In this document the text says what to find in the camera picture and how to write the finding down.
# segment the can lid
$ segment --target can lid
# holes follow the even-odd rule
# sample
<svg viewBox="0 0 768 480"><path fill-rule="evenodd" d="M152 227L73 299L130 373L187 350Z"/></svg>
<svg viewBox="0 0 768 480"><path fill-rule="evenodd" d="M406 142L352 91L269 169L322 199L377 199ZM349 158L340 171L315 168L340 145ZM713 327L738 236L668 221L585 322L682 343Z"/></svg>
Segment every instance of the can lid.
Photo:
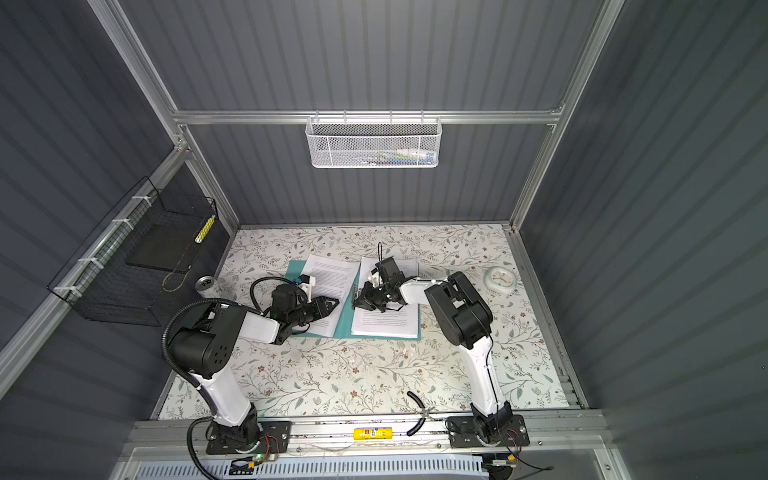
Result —
<svg viewBox="0 0 768 480"><path fill-rule="evenodd" d="M194 283L194 288L198 292L202 292L204 290L208 290L214 285L214 282L216 279L214 279L212 276L202 276L199 279L197 279L197 282Z"/></svg>

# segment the gray wall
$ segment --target gray wall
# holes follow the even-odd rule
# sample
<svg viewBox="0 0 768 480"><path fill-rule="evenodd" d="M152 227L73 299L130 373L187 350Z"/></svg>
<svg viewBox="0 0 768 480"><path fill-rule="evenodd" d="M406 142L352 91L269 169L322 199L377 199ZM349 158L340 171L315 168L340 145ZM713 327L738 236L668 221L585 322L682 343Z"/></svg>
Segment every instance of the gray wall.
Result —
<svg viewBox="0 0 768 480"><path fill-rule="evenodd" d="M634 478L764 476L768 3L629 2L522 235Z"/></svg>
<svg viewBox="0 0 768 480"><path fill-rule="evenodd" d="M0 2L0 345L173 147L84 2Z"/></svg>
<svg viewBox="0 0 768 480"><path fill-rule="evenodd" d="M508 221L548 127L446 125L436 168L314 168L300 126L193 126L243 224Z"/></svg>
<svg viewBox="0 0 768 480"><path fill-rule="evenodd" d="M559 105L601 2L123 4L182 110L515 110ZM437 168L386 172L311 167L301 127L192 131L265 224L507 220L545 127L446 127Z"/></svg>
<svg viewBox="0 0 768 480"><path fill-rule="evenodd" d="M0 2L2 344L172 147L85 2ZM183 167L169 188L196 191ZM209 233L201 268L227 243ZM0 478L106 478L169 369L160 329L65 317L0 400Z"/></svg>

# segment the workstation enclosure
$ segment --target workstation enclosure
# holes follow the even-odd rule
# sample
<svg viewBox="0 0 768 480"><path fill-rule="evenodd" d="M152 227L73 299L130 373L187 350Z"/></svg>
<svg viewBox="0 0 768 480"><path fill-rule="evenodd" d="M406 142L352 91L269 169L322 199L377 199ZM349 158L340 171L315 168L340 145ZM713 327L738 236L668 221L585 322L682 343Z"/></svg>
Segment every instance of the workstation enclosure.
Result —
<svg viewBox="0 0 768 480"><path fill-rule="evenodd" d="M157 326L165 293L196 294L167 282L245 303L290 260L379 241L477 280L540 478L760 472L767 25L747 0L1 0L0 475L191 465L207 410ZM143 320L89 313L88 272L128 297L102 263L148 211L215 221L189 267L141 278L161 295L110 302ZM484 290L493 266L514 295ZM294 421L281 460L457 453L465 376L421 315L418 342L239 344L243 392ZM344 450L343 422L407 430L408 389L433 407L420 436Z"/></svg>

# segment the teal folder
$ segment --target teal folder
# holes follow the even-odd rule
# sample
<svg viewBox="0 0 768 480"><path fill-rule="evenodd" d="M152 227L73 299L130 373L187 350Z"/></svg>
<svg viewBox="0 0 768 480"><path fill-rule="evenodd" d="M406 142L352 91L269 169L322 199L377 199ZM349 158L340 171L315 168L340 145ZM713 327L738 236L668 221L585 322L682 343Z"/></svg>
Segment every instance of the teal folder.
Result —
<svg viewBox="0 0 768 480"><path fill-rule="evenodd" d="M301 275L301 270L304 269L304 263L306 263L304 260L291 260L290 263L288 263L286 278L288 280L295 280L299 278L299 275ZM392 336L353 335L352 320L355 316L355 310L352 308L352 299L356 291L357 291L357 279L355 278L355 283L352 285L352 292L350 292L349 295L346 296L346 302L344 302L344 305L341 306L341 309L342 309L341 317L339 318L339 323L336 324L336 331L333 333L333 338L335 339L416 340L416 341L419 341L422 339L421 311L419 311L419 334L414 339L403 339L403 338L396 338ZM301 333L298 336L316 336L319 338L328 338L325 336L316 335L314 333Z"/></svg>

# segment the black wire basket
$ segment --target black wire basket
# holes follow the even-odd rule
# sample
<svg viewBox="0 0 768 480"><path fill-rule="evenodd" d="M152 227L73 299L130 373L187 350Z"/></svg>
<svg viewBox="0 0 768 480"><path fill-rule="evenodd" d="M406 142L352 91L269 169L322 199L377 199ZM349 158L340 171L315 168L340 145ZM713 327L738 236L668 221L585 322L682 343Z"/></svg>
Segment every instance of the black wire basket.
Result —
<svg viewBox="0 0 768 480"><path fill-rule="evenodd" d="M73 257L48 289L88 320L161 326L199 298L194 265L218 221L216 203L154 186L133 200L136 207L112 220L95 250L79 250L92 255Z"/></svg>

